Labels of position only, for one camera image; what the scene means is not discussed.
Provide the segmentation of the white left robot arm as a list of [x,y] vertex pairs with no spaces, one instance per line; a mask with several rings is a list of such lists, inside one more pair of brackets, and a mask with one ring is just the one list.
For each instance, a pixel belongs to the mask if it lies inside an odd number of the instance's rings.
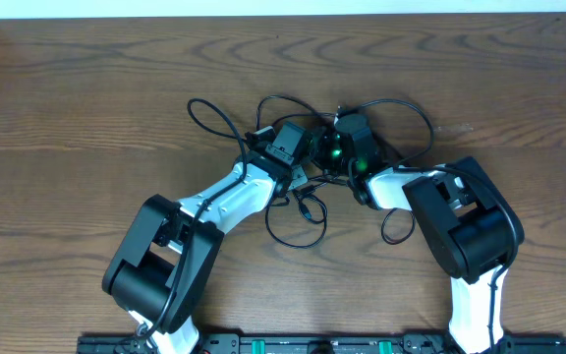
[[306,181],[301,165],[252,152],[196,195],[147,199],[102,279],[103,291],[140,324],[116,352],[192,352],[199,340],[192,314],[225,235]]

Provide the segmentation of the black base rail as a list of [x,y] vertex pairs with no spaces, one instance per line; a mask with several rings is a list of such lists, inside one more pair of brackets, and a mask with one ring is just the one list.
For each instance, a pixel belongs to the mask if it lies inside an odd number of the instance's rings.
[[[211,334],[192,350],[197,354],[459,354],[461,350],[440,334],[400,337],[259,337]],[[510,336],[498,342],[500,354],[566,354],[566,339],[557,336]]]

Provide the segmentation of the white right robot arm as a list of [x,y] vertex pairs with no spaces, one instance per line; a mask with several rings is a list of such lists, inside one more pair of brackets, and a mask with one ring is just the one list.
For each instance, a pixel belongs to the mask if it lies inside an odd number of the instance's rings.
[[464,353],[496,353],[503,281],[525,234],[516,213],[472,157],[432,167],[389,163],[367,127],[326,128],[316,166],[347,179],[362,206],[407,211],[451,278],[449,333]]

